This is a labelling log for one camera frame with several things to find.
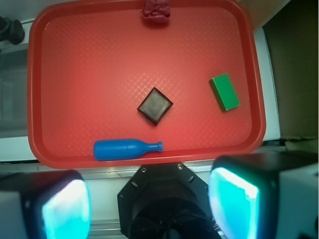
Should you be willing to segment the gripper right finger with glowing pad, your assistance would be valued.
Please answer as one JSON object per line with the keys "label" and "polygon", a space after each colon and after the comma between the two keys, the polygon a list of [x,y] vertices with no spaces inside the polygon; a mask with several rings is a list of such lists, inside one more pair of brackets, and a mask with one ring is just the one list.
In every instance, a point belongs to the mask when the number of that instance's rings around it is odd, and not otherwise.
{"label": "gripper right finger with glowing pad", "polygon": [[208,198],[229,239],[316,239],[319,156],[305,151],[220,156],[209,175]]}

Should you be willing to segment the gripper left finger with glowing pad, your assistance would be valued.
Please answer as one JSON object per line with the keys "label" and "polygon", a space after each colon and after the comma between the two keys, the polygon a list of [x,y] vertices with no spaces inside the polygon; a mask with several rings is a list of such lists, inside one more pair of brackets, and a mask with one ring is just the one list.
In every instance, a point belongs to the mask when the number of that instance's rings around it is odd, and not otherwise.
{"label": "gripper left finger with glowing pad", "polygon": [[91,218],[90,189],[75,170],[0,179],[2,239],[86,239]]}

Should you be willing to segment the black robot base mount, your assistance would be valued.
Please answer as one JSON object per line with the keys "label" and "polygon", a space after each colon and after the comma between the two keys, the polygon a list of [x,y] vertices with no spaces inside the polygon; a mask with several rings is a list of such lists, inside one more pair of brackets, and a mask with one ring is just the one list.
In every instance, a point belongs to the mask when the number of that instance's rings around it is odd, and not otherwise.
{"label": "black robot base mount", "polygon": [[143,165],[117,194],[129,239],[219,239],[208,185],[182,163]]}

